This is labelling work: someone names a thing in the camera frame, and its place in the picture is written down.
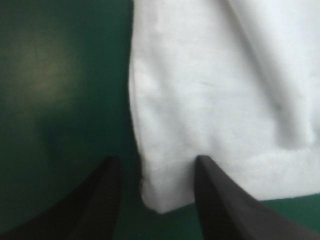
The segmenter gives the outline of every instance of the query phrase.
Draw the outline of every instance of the white cloth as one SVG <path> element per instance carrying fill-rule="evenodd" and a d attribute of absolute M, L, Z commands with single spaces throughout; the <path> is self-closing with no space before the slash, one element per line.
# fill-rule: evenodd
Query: white cloth
<path fill-rule="evenodd" d="M 194 201 L 197 155 L 258 200 L 320 192 L 320 0 L 135 0 L 142 198 Z"/>

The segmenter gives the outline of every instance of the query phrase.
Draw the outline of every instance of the dark green background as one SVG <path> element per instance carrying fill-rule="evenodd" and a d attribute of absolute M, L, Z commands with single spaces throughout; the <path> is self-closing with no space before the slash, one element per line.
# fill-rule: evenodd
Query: dark green background
<path fill-rule="evenodd" d="M 131 0 L 0 1 L 0 232 L 72 191 L 108 155 L 123 167 L 117 240 L 198 240 L 194 205 L 140 199 L 130 120 Z M 320 231 L 319 195 L 266 204 Z"/>

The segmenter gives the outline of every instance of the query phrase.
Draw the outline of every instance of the green table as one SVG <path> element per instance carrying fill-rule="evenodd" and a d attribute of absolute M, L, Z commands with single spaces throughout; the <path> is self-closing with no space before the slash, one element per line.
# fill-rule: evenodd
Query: green table
<path fill-rule="evenodd" d="M 131 0 L 0 2 L 0 232 L 46 210 L 108 155 L 123 193 L 115 239 L 197 240 L 194 205 L 140 199 L 128 103 Z M 320 231 L 319 195 L 266 204 Z"/>

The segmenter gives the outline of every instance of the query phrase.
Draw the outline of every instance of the white t-shirt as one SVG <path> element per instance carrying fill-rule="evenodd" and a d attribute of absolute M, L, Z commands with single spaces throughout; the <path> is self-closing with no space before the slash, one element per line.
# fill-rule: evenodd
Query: white t-shirt
<path fill-rule="evenodd" d="M 320 192 L 319 0 L 135 0 L 129 72 L 149 208 L 194 201 L 197 155 L 258 200 Z"/>

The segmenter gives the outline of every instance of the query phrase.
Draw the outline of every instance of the black object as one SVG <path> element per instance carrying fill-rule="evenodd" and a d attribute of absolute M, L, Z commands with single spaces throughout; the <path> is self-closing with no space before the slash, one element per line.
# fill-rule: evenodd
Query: black object
<path fill-rule="evenodd" d="M 120 161 L 109 157 L 62 201 L 0 240 L 111 240 L 120 195 Z"/>
<path fill-rule="evenodd" d="M 209 156 L 196 158 L 194 192 L 205 240 L 320 240 L 246 193 Z"/>

